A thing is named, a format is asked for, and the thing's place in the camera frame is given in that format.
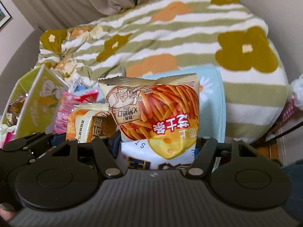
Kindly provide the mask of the pink translucent snack bag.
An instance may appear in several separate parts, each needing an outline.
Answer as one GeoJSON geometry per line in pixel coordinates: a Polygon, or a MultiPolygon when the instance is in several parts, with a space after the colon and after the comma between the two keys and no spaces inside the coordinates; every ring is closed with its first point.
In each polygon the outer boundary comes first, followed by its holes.
{"type": "Polygon", "coordinates": [[[6,124],[0,125],[0,148],[2,148],[6,143],[14,140],[14,132],[16,125],[8,126],[6,124]]]}

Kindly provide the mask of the grey bed headboard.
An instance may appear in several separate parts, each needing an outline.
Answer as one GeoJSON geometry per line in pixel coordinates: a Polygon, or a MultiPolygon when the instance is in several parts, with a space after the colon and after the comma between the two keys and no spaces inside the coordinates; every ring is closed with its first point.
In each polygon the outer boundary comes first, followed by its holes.
{"type": "Polygon", "coordinates": [[[1,114],[16,82],[37,63],[42,34],[43,30],[36,28],[17,49],[1,73],[1,114]]]}

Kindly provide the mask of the white orange snack bag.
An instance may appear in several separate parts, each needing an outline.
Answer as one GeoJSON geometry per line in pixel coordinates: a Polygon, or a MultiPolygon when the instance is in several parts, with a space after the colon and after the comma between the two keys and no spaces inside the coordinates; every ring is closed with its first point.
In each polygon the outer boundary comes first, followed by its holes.
{"type": "Polygon", "coordinates": [[[108,104],[85,103],[75,105],[68,117],[66,139],[79,143],[91,142],[95,138],[109,138],[117,131],[108,104]]]}

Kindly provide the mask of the blue jeans leg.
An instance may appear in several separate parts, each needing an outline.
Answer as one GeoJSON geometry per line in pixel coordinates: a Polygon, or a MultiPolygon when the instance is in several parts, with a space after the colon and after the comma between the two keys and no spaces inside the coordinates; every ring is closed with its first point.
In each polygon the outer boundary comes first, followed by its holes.
{"type": "Polygon", "coordinates": [[[291,194],[284,204],[284,209],[298,220],[302,221],[303,173],[302,160],[290,166],[284,166],[283,171],[290,177],[291,194]]]}

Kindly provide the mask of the pink cotton candy snack bag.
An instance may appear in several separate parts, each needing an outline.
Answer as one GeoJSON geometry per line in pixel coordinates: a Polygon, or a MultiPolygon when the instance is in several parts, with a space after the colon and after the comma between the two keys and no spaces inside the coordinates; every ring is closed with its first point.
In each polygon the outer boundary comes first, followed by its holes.
{"type": "Polygon", "coordinates": [[[99,95],[99,90],[89,90],[80,95],[64,92],[59,101],[59,107],[54,122],[55,133],[65,133],[67,131],[68,117],[75,105],[83,103],[95,103],[99,95]]]}

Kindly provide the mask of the green cardboard box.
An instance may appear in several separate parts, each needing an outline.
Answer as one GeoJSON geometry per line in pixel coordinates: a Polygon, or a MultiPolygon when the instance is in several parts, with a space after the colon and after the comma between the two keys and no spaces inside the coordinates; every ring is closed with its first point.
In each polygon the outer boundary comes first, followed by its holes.
{"type": "Polygon", "coordinates": [[[1,124],[9,126],[8,107],[24,96],[17,108],[19,112],[14,127],[14,137],[21,138],[33,133],[54,132],[54,122],[61,96],[68,86],[46,66],[32,69],[15,84],[2,115],[1,124]]]}

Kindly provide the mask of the floral striped green blanket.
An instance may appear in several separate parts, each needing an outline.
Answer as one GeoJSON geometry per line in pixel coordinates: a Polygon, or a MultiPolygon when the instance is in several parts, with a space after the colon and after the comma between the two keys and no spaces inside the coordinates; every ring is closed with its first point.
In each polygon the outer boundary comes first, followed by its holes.
{"type": "Polygon", "coordinates": [[[288,80],[266,22],[239,0],[154,0],[40,37],[37,66],[66,83],[146,77],[204,64],[219,68],[226,137],[253,142],[282,112],[288,80]]]}

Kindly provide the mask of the cheese fries snack bag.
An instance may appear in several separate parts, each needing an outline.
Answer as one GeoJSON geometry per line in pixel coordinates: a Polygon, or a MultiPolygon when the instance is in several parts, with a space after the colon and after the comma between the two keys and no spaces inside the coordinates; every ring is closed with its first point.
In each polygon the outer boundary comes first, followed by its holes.
{"type": "Polygon", "coordinates": [[[189,166],[199,130],[197,74],[155,80],[100,79],[99,86],[121,132],[117,156],[122,170],[189,166]]]}

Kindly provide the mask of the yellow gold snack bag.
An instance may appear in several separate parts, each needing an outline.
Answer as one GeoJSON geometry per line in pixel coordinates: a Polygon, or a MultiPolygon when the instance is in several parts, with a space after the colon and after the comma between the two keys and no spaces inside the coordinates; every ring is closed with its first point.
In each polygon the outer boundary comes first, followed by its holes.
{"type": "Polygon", "coordinates": [[[8,104],[6,120],[10,126],[17,124],[21,110],[27,98],[27,94],[20,94],[15,100],[8,104]]]}

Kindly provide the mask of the white plastic bag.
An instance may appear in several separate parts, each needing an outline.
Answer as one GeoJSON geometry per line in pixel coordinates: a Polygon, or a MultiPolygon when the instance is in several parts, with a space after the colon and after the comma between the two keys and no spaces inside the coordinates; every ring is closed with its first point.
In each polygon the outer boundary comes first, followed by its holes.
{"type": "Polygon", "coordinates": [[[294,105],[301,111],[303,110],[303,74],[291,82],[294,105]]]}

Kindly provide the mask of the framed picture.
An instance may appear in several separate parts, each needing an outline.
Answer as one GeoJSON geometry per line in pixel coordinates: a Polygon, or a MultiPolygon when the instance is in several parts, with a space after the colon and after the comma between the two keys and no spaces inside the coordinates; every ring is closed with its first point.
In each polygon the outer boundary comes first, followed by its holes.
{"type": "Polygon", "coordinates": [[[0,28],[2,28],[10,19],[11,15],[6,10],[4,5],[0,2],[0,28]]]}

